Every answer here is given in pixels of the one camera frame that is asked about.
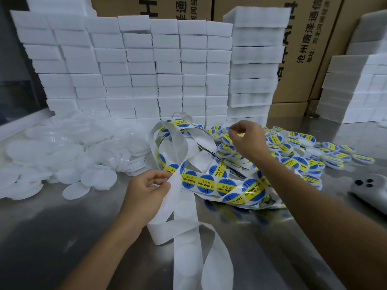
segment stainless steel table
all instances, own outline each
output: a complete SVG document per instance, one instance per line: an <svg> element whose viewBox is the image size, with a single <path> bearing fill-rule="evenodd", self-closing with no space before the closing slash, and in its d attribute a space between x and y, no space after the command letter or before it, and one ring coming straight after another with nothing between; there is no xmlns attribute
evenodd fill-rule
<svg viewBox="0 0 387 290"><path fill-rule="evenodd" d="M351 162L322 175L323 192L387 226L387 217L348 193L357 172L387 175L387 130L373 122L344 124L324 119L272 120L268 126L308 133L318 141L357 147L376 159ZM46 184L36 196L0 200L0 289L53 289L108 229L129 177L119 175L109 191L91 191L66 201L62 184ZM344 289L286 209L247 211L196 197L199 220L212 224L234 265L234 289ZM213 233L201 229L204 254ZM173 244L156 246L147 229L128 249L109 289L172 289Z"/></svg>

